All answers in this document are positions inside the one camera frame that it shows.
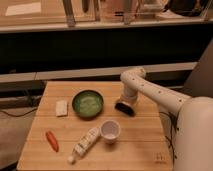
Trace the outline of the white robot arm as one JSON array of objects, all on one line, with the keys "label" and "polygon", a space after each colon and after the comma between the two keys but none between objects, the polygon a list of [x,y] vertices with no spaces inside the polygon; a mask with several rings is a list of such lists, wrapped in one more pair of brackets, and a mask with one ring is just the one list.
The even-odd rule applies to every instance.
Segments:
[{"label": "white robot arm", "polygon": [[177,115],[174,171],[213,171],[213,98],[191,97],[149,82],[143,67],[124,71],[120,100],[133,105],[138,93]]}]

